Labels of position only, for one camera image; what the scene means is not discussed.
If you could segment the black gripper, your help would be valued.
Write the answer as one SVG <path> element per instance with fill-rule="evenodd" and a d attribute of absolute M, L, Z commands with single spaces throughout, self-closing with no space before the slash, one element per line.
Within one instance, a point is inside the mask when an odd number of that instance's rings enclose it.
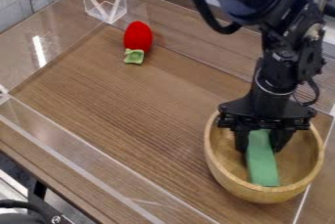
<path fill-rule="evenodd" d="M 295 130 L 308 130 L 315 115 L 313 108 L 303 107 L 291 100 L 280 102 L 264 99 L 254 105 L 253 96 L 248 94 L 218 106 L 217 126 L 234 131 L 236 150 L 241 153 L 249 145 L 250 130 L 271 129 L 271 148 L 277 153 L 289 142 Z"/>

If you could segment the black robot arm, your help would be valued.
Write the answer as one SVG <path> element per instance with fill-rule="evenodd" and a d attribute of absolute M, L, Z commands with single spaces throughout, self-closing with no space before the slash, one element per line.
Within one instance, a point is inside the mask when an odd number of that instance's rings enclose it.
<path fill-rule="evenodd" d="M 321 74 L 324 18 L 312 0 L 218 0 L 237 26 L 254 25 L 261 35 L 248 94 L 218 106 L 217 126 L 234 132 L 244 152 L 254 130 L 269 131 L 269 145 L 281 151 L 297 131 L 309 128 L 316 100 L 300 101 L 296 91 Z"/>

